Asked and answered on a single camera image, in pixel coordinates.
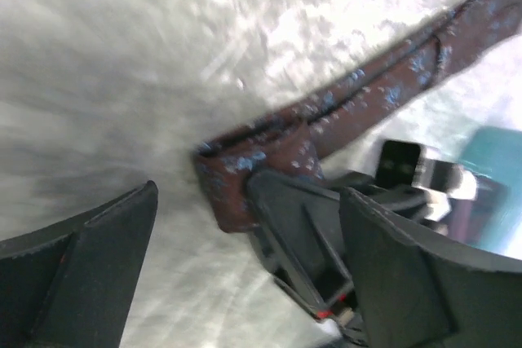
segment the black plastic bracket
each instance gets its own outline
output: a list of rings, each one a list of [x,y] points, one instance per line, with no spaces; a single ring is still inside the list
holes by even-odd
[[[375,177],[351,172],[320,186],[262,170],[246,185],[259,220],[250,242],[276,284],[313,319],[333,319],[352,346],[371,342],[375,348],[428,348],[429,341],[445,341],[458,328],[436,282],[437,272],[422,251],[405,245],[407,239],[388,244],[374,237],[373,229],[363,232],[368,224],[355,223],[353,217],[360,221],[363,212],[391,214],[435,237],[457,239],[470,231],[480,186],[480,177],[461,165],[434,159],[421,144],[395,140],[384,143]],[[343,206],[347,194],[357,194],[365,203],[348,207],[344,201]],[[354,267],[365,275],[352,276]],[[394,319],[394,308],[411,314]],[[382,328],[378,320],[386,316],[392,332],[367,331]]]
[[[0,242],[0,346],[118,347],[156,212],[148,182]]]

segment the teal object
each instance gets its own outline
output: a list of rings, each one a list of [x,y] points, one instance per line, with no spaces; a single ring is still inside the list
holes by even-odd
[[[522,132],[485,126],[475,133],[458,161],[507,188],[474,246],[493,253],[513,253],[513,245],[522,244]]]

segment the brown patterned strap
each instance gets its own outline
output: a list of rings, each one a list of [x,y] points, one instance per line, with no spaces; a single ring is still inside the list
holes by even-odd
[[[473,64],[516,34],[521,20],[522,0],[467,0],[341,80],[203,143],[193,160],[219,227],[244,232],[257,225],[244,197],[253,170],[321,183],[320,159]]]

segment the red mark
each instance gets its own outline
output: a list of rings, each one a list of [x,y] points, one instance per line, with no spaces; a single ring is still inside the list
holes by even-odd
[[[319,311],[317,313],[317,318],[324,319],[324,318],[328,318],[330,315],[332,315],[331,311]]]

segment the brown strap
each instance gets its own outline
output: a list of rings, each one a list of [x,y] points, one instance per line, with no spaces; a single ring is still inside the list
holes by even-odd
[[[516,34],[521,3],[467,0],[332,85],[203,143],[194,164],[221,230],[257,225],[244,197],[253,170],[270,167],[321,183],[320,159]]]

